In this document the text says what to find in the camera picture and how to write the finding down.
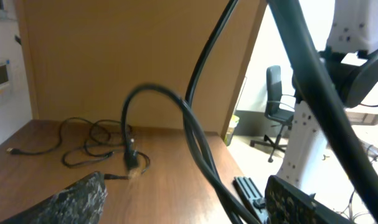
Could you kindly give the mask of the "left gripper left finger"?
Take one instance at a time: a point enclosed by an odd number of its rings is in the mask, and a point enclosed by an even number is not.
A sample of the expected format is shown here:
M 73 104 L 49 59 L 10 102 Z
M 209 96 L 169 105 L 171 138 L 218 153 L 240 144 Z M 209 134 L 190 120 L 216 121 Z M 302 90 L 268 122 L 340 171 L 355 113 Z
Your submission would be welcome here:
M 104 174 L 93 172 L 2 223 L 98 223 L 107 195 Z

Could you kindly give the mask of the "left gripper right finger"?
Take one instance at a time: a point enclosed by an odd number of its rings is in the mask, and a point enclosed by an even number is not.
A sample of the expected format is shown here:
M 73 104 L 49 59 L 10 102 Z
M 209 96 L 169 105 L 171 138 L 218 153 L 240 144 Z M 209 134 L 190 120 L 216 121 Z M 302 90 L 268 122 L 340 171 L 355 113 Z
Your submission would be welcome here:
M 276 175 L 268 178 L 265 203 L 270 223 L 350 223 L 347 218 Z

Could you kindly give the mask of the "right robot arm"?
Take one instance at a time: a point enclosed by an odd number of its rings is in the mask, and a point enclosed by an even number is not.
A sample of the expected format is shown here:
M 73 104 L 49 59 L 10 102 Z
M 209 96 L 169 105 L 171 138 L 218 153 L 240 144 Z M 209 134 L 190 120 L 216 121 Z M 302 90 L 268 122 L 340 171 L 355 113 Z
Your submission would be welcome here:
M 322 142 L 329 143 L 351 183 L 367 206 L 378 204 L 378 175 L 344 114 L 338 93 L 319 59 L 298 1 L 270 1 L 270 9 L 288 54 L 300 106 L 316 122 L 293 127 L 282 169 L 277 176 L 301 189 L 310 176 Z

